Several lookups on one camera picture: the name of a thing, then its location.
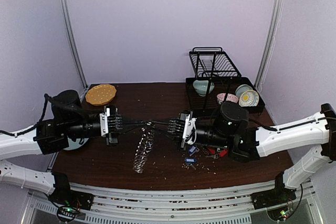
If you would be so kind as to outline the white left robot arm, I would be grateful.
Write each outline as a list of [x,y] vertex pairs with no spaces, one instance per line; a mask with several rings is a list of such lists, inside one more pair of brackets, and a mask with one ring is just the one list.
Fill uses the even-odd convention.
[[1,131],[1,164],[9,171],[1,172],[1,180],[20,187],[37,190],[71,205],[76,197],[67,175],[39,173],[6,163],[6,159],[26,155],[48,155],[61,150],[73,151],[91,138],[117,140],[119,135],[143,126],[145,122],[122,117],[116,107],[104,111],[85,110],[75,90],[65,90],[51,97],[44,95],[43,111],[51,105],[53,118],[41,117],[34,125],[16,132]]

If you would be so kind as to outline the metal disc with key rings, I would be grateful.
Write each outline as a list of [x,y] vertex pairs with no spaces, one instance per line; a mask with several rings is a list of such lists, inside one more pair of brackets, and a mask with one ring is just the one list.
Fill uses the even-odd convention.
[[154,143],[154,131],[152,128],[144,127],[141,129],[141,133],[141,139],[135,151],[133,161],[133,170],[138,174],[143,173],[148,155],[151,152]]

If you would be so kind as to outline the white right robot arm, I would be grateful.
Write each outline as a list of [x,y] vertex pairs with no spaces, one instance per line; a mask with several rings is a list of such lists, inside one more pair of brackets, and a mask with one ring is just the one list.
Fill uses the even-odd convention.
[[273,189],[252,195],[256,202],[266,198],[279,204],[284,199],[295,199],[295,191],[304,180],[325,163],[335,161],[335,110],[328,103],[312,116],[283,125],[258,123],[249,128],[250,121],[246,109],[225,101],[212,124],[198,122],[191,111],[181,113],[178,119],[154,124],[165,125],[160,133],[188,145],[227,147],[229,157],[242,163],[310,145],[312,148],[300,161],[276,176]]

